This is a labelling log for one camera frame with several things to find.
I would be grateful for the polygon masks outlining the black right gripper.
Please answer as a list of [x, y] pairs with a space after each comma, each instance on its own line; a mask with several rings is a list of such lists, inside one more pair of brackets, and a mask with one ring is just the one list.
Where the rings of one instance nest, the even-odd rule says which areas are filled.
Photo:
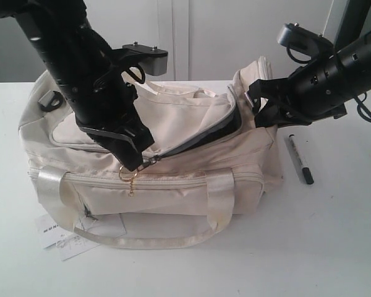
[[254, 116], [255, 126], [308, 126], [321, 119], [339, 119], [347, 115], [344, 92], [339, 90], [337, 83], [341, 83], [341, 74], [333, 56], [298, 67], [286, 78], [256, 80], [249, 86], [251, 99], [279, 98], [300, 116], [268, 100]]

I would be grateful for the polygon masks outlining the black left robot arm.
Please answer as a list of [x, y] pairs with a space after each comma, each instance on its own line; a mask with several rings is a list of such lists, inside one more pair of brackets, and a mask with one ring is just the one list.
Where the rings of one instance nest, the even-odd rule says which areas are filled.
[[13, 17], [74, 111], [76, 123], [129, 171], [154, 142], [135, 109], [135, 84], [123, 72], [147, 66], [134, 82], [165, 72], [167, 52], [143, 45], [112, 49], [90, 26], [83, 1], [0, 1]]

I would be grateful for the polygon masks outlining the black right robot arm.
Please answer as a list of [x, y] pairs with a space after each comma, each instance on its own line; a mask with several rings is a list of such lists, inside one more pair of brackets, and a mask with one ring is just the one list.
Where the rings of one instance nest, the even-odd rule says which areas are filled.
[[308, 126], [346, 115], [345, 103], [355, 100], [365, 120], [371, 112], [360, 95], [371, 90], [371, 31], [342, 49], [297, 24], [283, 25], [277, 41], [288, 55], [309, 59], [289, 77], [253, 82], [246, 98], [257, 127]]

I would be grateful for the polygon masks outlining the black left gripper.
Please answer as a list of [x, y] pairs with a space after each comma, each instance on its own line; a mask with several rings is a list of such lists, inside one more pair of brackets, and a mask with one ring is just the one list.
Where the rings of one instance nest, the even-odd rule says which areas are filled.
[[123, 72], [139, 66], [139, 56], [131, 52], [55, 54], [55, 83], [77, 124], [129, 171], [143, 163], [142, 153], [155, 143], [135, 110], [135, 87], [122, 78]]

